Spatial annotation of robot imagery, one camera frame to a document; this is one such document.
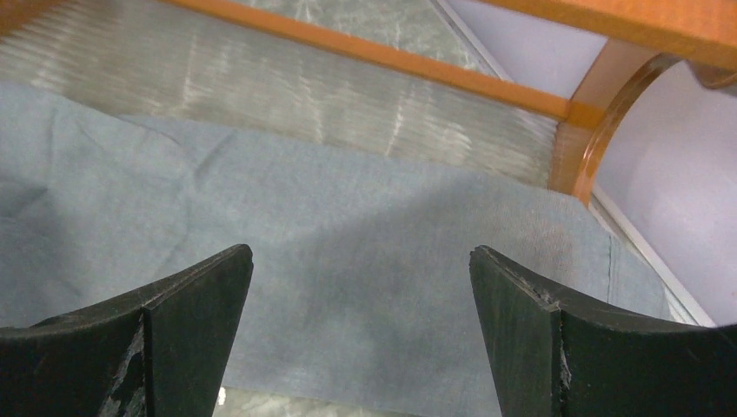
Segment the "orange wooden rack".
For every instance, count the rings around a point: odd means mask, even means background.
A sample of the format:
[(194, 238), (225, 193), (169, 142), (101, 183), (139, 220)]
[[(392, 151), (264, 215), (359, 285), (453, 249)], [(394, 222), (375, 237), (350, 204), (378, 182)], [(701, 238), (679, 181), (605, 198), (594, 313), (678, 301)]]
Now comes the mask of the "orange wooden rack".
[(736, 91), (733, 1), (504, 1), (501, 7), (587, 30), (607, 43), (570, 98), (484, 76), (231, 1), (184, 1), (196, 13), (383, 66), (557, 120), (548, 188), (589, 203), (607, 146), (646, 88), (685, 61), (699, 83)]

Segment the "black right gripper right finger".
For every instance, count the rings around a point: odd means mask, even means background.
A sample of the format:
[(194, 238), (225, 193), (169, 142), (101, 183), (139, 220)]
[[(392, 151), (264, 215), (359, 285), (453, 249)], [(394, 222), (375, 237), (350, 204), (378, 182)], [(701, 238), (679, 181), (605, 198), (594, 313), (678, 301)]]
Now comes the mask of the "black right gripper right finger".
[(735, 415), (735, 326), (618, 308), (487, 246), (469, 272), (503, 415)]

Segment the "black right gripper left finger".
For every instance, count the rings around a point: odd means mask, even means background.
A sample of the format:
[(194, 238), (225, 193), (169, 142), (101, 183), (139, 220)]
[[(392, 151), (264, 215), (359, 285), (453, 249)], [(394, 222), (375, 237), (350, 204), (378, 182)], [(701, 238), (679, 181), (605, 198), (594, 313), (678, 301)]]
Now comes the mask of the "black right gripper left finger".
[(210, 416), (253, 273), (245, 244), (1, 331), (4, 416)]

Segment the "grey button-up shirt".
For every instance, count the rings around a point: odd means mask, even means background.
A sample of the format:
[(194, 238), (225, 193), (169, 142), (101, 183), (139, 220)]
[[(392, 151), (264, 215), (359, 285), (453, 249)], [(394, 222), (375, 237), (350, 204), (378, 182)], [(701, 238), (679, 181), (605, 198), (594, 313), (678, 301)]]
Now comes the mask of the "grey button-up shirt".
[(488, 245), (669, 319), (659, 276), (574, 198), (502, 176), (1, 87), (1, 323), (24, 327), (245, 243), (228, 385), (496, 416), (472, 296)]

